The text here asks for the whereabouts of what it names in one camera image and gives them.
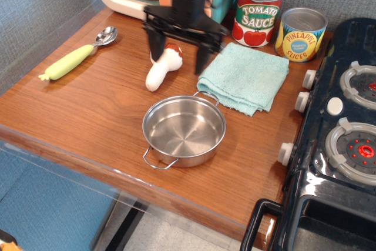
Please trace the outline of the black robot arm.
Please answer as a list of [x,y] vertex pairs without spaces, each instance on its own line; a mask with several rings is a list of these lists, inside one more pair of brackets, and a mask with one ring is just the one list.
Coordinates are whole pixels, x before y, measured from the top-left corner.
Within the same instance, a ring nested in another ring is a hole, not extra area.
[[146,6],[144,29],[152,59],[157,61],[166,38],[198,47],[195,74],[200,74],[211,55],[220,52],[222,39],[229,31],[204,12],[206,0],[172,0],[171,6]]

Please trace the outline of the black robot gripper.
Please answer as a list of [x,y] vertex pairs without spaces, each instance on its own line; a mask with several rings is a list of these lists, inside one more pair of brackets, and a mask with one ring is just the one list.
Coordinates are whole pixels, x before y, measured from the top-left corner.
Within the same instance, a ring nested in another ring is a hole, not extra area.
[[195,44],[195,74],[202,73],[212,52],[222,48],[222,39],[228,30],[209,18],[205,11],[206,0],[173,0],[172,6],[148,5],[145,30],[147,31],[152,59],[158,61],[164,52],[166,38]]

